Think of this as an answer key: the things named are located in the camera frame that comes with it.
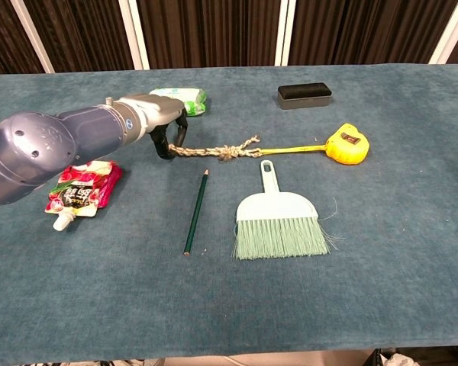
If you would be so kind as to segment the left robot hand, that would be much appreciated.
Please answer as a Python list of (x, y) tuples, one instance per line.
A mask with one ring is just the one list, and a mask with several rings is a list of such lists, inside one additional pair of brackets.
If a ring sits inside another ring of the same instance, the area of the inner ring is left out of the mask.
[(147, 128), (145, 131), (149, 133), (158, 156), (161, 159), (173, 159), (175, 154), (169, 148), (166, 129), (169, 124), (176, 122), (178, 130), (173, 145), (181, 147), (188, 129), (184, 103), (179, 99), (154, 94), (139, 94), (136, 99), (146, 116)]

